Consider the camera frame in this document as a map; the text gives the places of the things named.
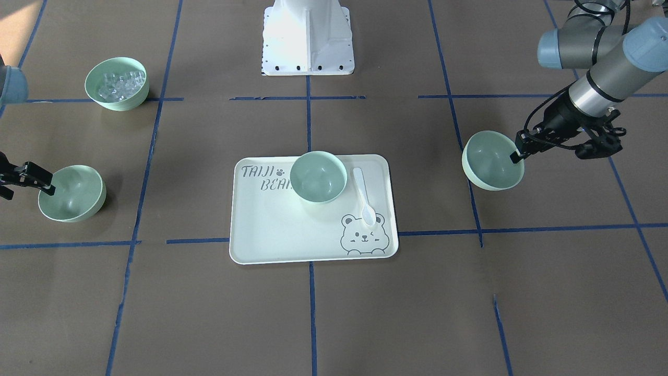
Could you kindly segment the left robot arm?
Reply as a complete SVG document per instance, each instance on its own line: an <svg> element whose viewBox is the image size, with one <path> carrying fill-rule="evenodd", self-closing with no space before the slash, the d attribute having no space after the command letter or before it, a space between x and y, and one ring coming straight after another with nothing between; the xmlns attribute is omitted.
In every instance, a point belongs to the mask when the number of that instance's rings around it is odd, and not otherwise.
<svg viewBox="0 0 668 376"><path fill-rule="evenodd" d="M542 121L516 133L511 162L554 147L583 160L621 151L627 131L612 125L616 107L667 67L666 17L639 25L612 23L618 11L630 8L629 1L576 1L563 26L541 36L541 66L586 73L542 102Z"/></svg>

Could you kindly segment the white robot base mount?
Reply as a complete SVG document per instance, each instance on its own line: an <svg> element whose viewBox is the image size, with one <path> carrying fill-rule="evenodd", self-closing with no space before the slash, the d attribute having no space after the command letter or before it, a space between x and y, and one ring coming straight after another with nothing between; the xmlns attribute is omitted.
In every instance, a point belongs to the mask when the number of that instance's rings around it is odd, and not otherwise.
<svg viewBox="0 0 668 376"><path fill-rule="evenodd" d="M265 76L355 71L351 16L339 1L275 1L264 10L262 35Z"/></svg>

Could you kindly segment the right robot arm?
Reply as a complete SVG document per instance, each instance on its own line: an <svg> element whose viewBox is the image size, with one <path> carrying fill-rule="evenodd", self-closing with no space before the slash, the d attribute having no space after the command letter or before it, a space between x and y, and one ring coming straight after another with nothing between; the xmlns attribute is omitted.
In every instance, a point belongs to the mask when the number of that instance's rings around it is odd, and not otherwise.
<svg viewBox="0 0 668 376"><path fill-rule="evenodd" d="M27 101L29 93L27 79L18 67L7 66L1 59L1 103L21 104ZM1 197L12 200L14 190L9 185L33 187L48 196L55 195L56 187L52 185L53 174L40 165L27 161L16 165L9 161L6 154L1 152Z"/></svg>

